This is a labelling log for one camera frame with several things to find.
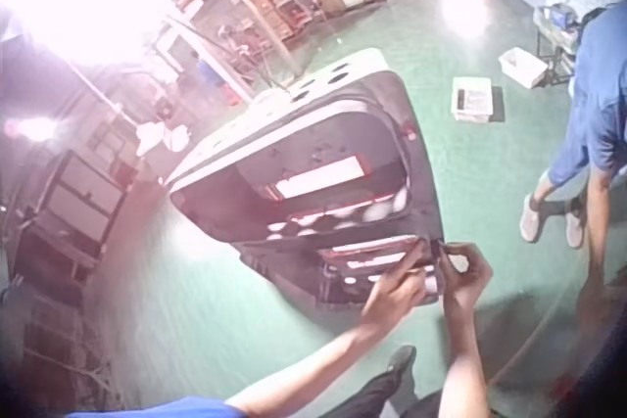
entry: ceiling light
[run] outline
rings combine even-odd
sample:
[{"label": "ceiling light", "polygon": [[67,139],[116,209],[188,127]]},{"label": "ceiling light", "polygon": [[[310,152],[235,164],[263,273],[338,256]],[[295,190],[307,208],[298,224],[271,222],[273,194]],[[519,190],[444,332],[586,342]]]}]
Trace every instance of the ceiling light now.
[{"label": "ceiling light", "polygon": [[33,142],[44,142],[55,134],[57,123],[47,117],[33,117],[17,122],[19,134]]}]

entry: finger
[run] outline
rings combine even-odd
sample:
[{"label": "finger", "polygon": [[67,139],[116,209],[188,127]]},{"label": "finger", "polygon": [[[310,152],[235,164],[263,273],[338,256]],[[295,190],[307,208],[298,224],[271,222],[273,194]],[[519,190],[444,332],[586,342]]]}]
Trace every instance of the finger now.
[{"label": "finger", "polygon": [[455,268],[442,245],[440,245],[440,269],[442,270],[447,285],[451,285],[459,277],[458,269]]},{"label": "finger", "polygon": [[413,273],[409,273],[405,279],[403,279],[401,285],[396,290],[398,296],[402,299],[410,300],[418,294],[420,291],[424,291],[424,280],[426,277],[426,272],[421,269],[415,271]]},{"label": "finger", "polygon": [[418,239],[415,245],[411,247],[411,250],[403,256],[401,261],[386,273],[385,278],[390,284],[394,285],[394,287],[398,286],[408,271],[415,266],[416,262],[426,258],[426,253],[428,253],[426,248],[428,245],[426,240]]},{"label": "finger", "polygon": [[481,277],[492,277],[492,268],[475,244],[447,244],[445,251],[449,255],[462,255],[468,260],[468,271]]},{"label": "finger", "polygon": [[427,294],[428,293],[427,293],[426,287],[423,287],[422,289],[418,290],[418,292],[415,293],[413,297],[411,298],[411,305],[413,307],[417,307],[421,305],[424,298],[427,297]]}]

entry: blue sleeve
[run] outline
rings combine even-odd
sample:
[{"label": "blue sleeve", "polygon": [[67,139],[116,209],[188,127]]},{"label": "blue sleeve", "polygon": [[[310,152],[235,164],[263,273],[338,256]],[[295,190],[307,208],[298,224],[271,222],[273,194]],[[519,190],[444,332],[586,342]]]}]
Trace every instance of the blue sleeve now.
[{"label": "blue sleeve", "polygon": [[615,170],[615,151],[619,142],[618,104],[595,109],[588,121],[588,152],[593,166],[601,171]]},{"label": "blue sleeve", "polygon": [[246,415],[223,401],[189,396],[144,410],[76,412],[68,418],[246,418]]}]

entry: white shoe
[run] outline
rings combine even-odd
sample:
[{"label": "white shoe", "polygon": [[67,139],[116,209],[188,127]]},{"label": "white shoe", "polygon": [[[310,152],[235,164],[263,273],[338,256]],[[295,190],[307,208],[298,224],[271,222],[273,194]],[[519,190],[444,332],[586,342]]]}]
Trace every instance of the white shoe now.
[{"label": "white shoe", "polygon": [[525,242],[534,242],[538,237],[540,230],[540,213],[529,208],[531,195],[525,197],[524,207],[522,208],[522,216],[520,217],[520,235]]},{"label": "white shoe", "polygon": [[580,249],[584,244],[584,210],[572,210],[566,204],[566,242],[571,249]]}]

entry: hand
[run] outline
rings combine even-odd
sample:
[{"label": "hand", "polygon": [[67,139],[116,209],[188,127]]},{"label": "hand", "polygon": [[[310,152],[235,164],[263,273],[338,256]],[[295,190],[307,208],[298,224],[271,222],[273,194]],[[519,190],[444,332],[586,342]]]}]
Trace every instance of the hand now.
[{"label": "hand", "polygon": [[362,311],[362,324],[389,333],[426,294],[424,270],[412,270],[417,261],[431,257],[429,244],[418,242],[372,288]]},{"label": "hand", "polygon": [[[468,269],[459,272],[449,255],[462,255],[468,260]],[[440,266],[446,282],[444,312],[447,318],[472,318],[475,304],[492,279],[492,268],[474,244],[440,246]]]}]

